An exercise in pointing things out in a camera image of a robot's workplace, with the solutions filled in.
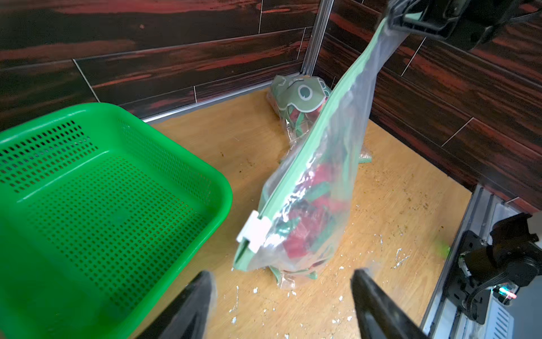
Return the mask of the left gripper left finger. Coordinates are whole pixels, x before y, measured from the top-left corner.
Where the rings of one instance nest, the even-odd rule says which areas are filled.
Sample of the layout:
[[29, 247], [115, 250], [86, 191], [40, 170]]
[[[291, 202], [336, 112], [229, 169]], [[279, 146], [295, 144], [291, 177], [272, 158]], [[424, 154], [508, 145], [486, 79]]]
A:
[[138, 337], [204, 338], [216, 297], [213, 274], [201, 271]]

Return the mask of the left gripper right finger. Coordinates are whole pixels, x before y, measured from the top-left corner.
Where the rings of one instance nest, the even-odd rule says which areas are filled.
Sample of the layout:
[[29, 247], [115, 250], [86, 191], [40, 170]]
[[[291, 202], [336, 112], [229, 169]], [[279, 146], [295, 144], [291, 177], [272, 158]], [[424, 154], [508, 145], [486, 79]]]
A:
[[354, 271], [351, 292], [362, 339], [427, 337], [366, 270]]

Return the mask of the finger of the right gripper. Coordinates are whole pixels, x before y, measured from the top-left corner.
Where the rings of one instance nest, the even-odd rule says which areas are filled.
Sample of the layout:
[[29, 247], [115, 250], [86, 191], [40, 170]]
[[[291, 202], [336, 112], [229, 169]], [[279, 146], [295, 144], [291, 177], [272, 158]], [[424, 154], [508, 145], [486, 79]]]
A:
[[463, 18], [468, 1], [389, 1], [384, 11], [388, 28], [436, 40], [473, 40]]

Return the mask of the red green dragon fruit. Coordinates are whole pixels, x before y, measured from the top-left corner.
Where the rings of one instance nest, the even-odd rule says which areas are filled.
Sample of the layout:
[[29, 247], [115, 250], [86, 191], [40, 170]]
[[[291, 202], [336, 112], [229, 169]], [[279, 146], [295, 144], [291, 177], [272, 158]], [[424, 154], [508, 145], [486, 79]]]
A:
[[278, 253], [269, 268], [281, 288], [318, 277], [336, 252], [351, 208], [353, 184], [337, 165], [318, 165], [298, 188], [274, 229]]

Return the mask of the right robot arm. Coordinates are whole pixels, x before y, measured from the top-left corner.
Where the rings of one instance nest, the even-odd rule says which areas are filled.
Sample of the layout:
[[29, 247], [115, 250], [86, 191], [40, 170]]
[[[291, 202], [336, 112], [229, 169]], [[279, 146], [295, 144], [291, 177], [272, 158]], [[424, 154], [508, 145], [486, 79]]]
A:
[[[534, 1], [390, 1], [390, 28], [444, 42], [465, 52], [488, 44], [505, 28], [541, 17]], [[514, 299], [515, 288], [541, 275], [541, 232], [533, 213], [520, 213], [494, 225], [481, 240], [472, 231], [462, 237], [462, 252], [445, 291], [471, 321], [485, 324], [491, 297]]]

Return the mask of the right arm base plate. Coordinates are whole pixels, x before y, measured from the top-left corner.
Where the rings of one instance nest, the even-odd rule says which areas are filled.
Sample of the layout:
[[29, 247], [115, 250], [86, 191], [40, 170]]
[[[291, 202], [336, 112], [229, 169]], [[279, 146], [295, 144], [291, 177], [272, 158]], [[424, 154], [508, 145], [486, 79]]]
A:
[[447, 275], [443, 291], [446, 298], [452, 302], [461, 313], [466, 315], [469, 320], [484, 325], [488, 313], [489, 302], [491, 300], [491, 291], [488, 288], [481, 291], [474, 298], [471, 311], [468, 311], [466, 308], [467, 298], [475, 291], [480, 283], [474, 279], [472, 275], [467, 274], [467, 268], [464, 264], [463, 257], [468, 253], [479, 249], [485, 249], [485, 246], [481, 243], [480, 237], [473, 231], [464, 232], [460, 240], [459, 252], [454, 257], [454, 264]]

